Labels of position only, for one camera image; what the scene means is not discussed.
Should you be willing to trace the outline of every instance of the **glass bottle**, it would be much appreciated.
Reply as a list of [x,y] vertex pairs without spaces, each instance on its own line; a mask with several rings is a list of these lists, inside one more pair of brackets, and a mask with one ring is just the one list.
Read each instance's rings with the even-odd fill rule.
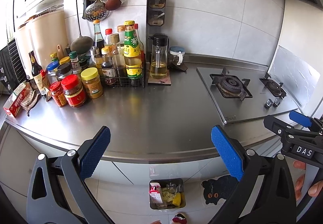
[[111,35],[111,42],[112,42],[112,61],[113,66],[115,69],[116,76],[119,77],[119,81],[121,85],[126,85],[126,77],[127,77],[127,70],[126,70],[126,63],[124,61],[123,56],[123,49],[120,45],[120,38],[119,34]]
[[142,78],[142,59],[140,56],[140,47],[135,32],[133,20],[124,22],[125,36],[124,36],[124,49],[123,55],[127,67],[127,75],[130,78],[132,86],[139,86]]
[[101,71],[101,65],[102,65],[102,57],[100,55],[100,50],[93,46],[90,49],[90,61],[88,63],[88,66],[90,68],[97,68],[100,76],[102,76],[102,71]]
[[116,83],[116,72],[113,68],[112,57],[109,49],[106,47],[101,50],[102,53],[102,74],[104,76],[104,83],[112,85]]
[[93,25],[94,25],[93,46],[99,49],[99,54],[100,54],[101,49],[104,48],[104,40],[100,29],[100,20],[94,20]]
[[104,48],[109,50],[109,52],[112,52],[112,46],[111,46],[111,34],[112,34],[112,28],[108,28],[105,30],[105,38],[104,38]]
[[139,44],[139,47],[140,47],[140,56],[142,58],[142,62],[145,63],[145,54],[144,54],[144,51],[143,51],[143,43],[140,41],[140,37],[139,37],[138,24],[135,24],[135,30],[136,30],[138,44]]
[[41,96],[46,97],[46,89],[43,86],[43,77],[41,75],[41,70],[43,68],[40,64],[37,63],[37,60],[35,59],[35,53],[33,51],[29,52],[29,57],[31,62],[31,74],[35,80]]

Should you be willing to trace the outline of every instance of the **cardboard box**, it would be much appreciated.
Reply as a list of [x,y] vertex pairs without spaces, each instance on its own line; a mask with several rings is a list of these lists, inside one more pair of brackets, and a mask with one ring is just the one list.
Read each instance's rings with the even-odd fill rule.
[[30,93],[31,86],[29,82],[21,83],[14,92],[10,95],[8,100],[3,106],[7,115],[15,118],[20,110],[20,103],[25,99],[25,97]]

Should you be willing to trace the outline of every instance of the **seasoning jar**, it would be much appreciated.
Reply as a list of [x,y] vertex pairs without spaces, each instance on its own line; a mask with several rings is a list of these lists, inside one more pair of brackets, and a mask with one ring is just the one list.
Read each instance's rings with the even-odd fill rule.
[[62,85],[59,81],[56,81],[53,84],[51,84],[49,87],[49,91],[59,107],[65,106],[67,104],[67,100],[63,93]]
[[47,66],[47,78],[50,84],[58,81],[58,66],[58,61],[54,61]]
[[52,59],[52,62],[59,60],[56,52],[51,53],[50,58]]
[[62,65],[59,65],[59,67],[57,68],[58,72],[59,72],[59,77],[58,80],[62,81],[63,78],[67,77],[68,75],[72,74],[72,66],[71,63],[67,62],[64,63]]
[[103,88],[97,68],[87,68],[81,73],[82,82],[86,93],[90,98],[102,95]]
[[62,65],[64,63],[71,63],[71,58],[69,56],[63,57],[60,61],[59,64]]
[[61,84],[66,100],[71,107],[77,108],[84,104],[86,94],[77,75],[65,77]]
[[80,63],[79,63],[79,57],[76,51],[72,51],[69,54],[69,57],[71,58],[71,64],[73,70],[79,70],[80,69]]

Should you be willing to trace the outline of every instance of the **yellow lid jar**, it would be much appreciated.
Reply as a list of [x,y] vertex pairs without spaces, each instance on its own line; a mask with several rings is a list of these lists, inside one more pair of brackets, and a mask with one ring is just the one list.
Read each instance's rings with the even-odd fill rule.
[[103,88],[97,68],[87,68],[83,70],[81,78],[89,98],[97,98],[102,95]]

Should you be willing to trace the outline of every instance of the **black pump lid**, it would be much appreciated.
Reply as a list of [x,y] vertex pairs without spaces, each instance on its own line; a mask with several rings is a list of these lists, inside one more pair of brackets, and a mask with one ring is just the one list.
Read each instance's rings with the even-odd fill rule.
[[155,34],[148,38],[152,39],[153,46],[167,46],[168,44],[168,36],[163,34]]

